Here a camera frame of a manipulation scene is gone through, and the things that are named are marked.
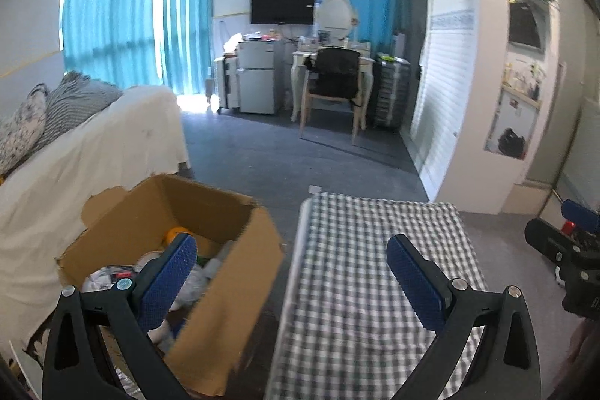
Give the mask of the right human hand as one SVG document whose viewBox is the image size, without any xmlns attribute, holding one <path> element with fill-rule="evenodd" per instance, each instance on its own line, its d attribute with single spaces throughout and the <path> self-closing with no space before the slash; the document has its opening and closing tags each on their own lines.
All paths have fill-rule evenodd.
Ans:
<svg viewBox="0 0 600 400">
<path fill-rule="evenodd" d="M 599 322 L 586 319 L 573 336 L 567 359 L 567 388 L 573 398 L 599 393 Z"/>
</svg>

